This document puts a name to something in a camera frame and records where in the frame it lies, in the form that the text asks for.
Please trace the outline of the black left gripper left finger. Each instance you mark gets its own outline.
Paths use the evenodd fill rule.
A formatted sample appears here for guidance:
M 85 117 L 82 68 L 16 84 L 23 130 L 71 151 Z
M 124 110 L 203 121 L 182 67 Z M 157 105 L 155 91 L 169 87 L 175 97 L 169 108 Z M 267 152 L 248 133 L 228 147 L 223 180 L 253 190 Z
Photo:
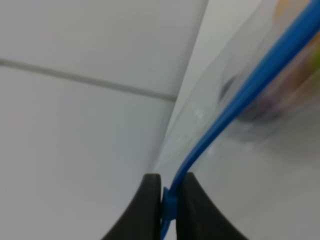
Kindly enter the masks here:
M 130 204 L 104 240 L 159 240 L 161 238 L 161 176 L 145 174 Z

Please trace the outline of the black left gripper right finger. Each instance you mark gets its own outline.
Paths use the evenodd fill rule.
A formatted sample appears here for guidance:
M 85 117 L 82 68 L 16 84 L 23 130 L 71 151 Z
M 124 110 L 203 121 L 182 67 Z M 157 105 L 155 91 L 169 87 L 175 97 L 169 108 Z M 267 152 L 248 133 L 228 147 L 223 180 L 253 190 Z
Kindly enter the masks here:
M 176 238 L 178 240 L 246 240 L 188 172 L 178 188 Z

